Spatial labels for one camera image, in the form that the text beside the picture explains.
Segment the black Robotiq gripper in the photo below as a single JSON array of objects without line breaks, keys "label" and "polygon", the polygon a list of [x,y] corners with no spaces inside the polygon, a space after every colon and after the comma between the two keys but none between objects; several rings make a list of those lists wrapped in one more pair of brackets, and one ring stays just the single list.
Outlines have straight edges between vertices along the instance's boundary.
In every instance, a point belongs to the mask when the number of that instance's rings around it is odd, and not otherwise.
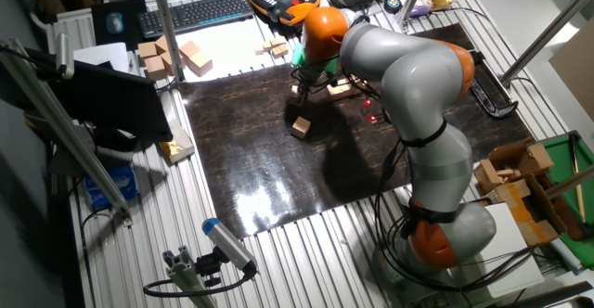
[{"label": "black Robotiq gripper", "polygon": [[319,88],[327,84],[324,76],[325,69],[316,66],[298,66],[292,72],[292,77],[298,82],[298,104],[306,102],[309,95],[309,88]]}]

